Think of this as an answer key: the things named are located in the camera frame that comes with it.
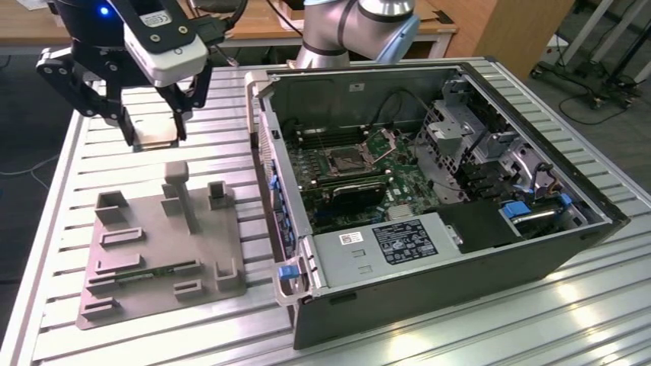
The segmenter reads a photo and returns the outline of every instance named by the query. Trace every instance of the slotted metal surface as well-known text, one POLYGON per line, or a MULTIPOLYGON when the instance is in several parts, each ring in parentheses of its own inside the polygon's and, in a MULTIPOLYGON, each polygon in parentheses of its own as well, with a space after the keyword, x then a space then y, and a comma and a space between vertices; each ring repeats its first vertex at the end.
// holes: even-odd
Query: slotted metal surface
MULTIPOLYGON (((71 154, 58 167, 62 187, 54 186, 46 206, 19 294, 23 311, 12 316, 0 364, 622 366, 649 362, 649 195, 501 65, 479 58, 465 60, 633 218, 607 243, 581 253, 543 281, 362 335, 293 350, 290 318, 273 294, 273 251, 247 140, 243 76, 263 67, 219 69, 207 107, 195 112, 188 139, 178 149, 130 153, 120 133, 100 119, 74 118, 71 154), (235 187, 247 294, 80 331, 75 318, 96 194, 120 189, 132 198, 158 192, 163 165, 178 160, 188 161, 190 187, 215 180, 235 187)), ((126 103, 134 115, 167 113, 167 104, 151 89, 128 91, 126 103)))

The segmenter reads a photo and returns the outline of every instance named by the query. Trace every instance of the wheel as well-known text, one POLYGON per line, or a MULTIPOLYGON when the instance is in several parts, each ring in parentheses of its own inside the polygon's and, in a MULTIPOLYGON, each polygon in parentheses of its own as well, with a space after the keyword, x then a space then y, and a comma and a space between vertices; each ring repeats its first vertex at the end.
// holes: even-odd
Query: wheel
POLYGON ((537 67, 534 70, 531 70, 531 72, 529 73, 529 75, 531 76, 531 79, 539 79, 541 76, 543 74, 543 71, 539 67, 537 67))
POLYGON ((593 100, 593 103, 590 104, 590 107, 597 110, 597 109, 601 109, 603 106, 603 100, 601 98, 595 98, 593 100))

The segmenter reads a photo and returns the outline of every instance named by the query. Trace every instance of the barcode sticker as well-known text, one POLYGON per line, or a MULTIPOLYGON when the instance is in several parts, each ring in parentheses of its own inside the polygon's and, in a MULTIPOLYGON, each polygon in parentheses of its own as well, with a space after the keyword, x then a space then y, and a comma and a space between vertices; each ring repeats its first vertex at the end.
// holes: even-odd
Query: barcode sticker
POLYGON ((142 15, 140 20, 143 21, 144 25, 147 25, 151 28, 172 23, 172 18, 167 14, 166 10, 160 10, 154 13, 142 15))
POLYGON ((342 245, 346 246, 353 244, 354 242, 363 242, 365 239, 362 237, 362 233, 358 231, 357 233, 347 233, 339 235, 339 240, 342 241, 342 245))

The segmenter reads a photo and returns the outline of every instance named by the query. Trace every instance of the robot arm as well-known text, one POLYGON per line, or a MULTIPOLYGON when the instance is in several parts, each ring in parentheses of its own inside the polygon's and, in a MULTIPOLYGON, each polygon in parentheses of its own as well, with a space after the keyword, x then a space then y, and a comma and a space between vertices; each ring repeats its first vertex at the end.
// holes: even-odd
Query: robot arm
POLYGON ((349 51, 397 63, 417 37, 415 0, 306 0, 297 68, 343 67, 349 51))
POLYGON ((247 1, 227 19, 188 19, 176 0, 55 0, 72 45, 44 50, 36 71, 84 116, 99 114, 120 127, 136 148, 143 141, 123 106, 123 89, 154 85, 174 110, 175 143, 187 136, 183 115, 206 105, 208 48, 225 41, 246 6, 247 1), (104 95, 83 82, 79 66, 106 80, 104 95), (192 83, 183 91, 176 82, 187 78, 192 83))

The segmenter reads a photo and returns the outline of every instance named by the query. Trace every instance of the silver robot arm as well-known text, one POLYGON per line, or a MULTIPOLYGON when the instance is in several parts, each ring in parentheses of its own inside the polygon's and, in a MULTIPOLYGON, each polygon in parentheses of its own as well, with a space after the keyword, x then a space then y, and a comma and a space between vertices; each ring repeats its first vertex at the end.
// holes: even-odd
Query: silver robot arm
POLYGON ((350 65, 349 50, 397 63, 417 37, 415 0, 306 0, 303 47, 297 68, 350 65))

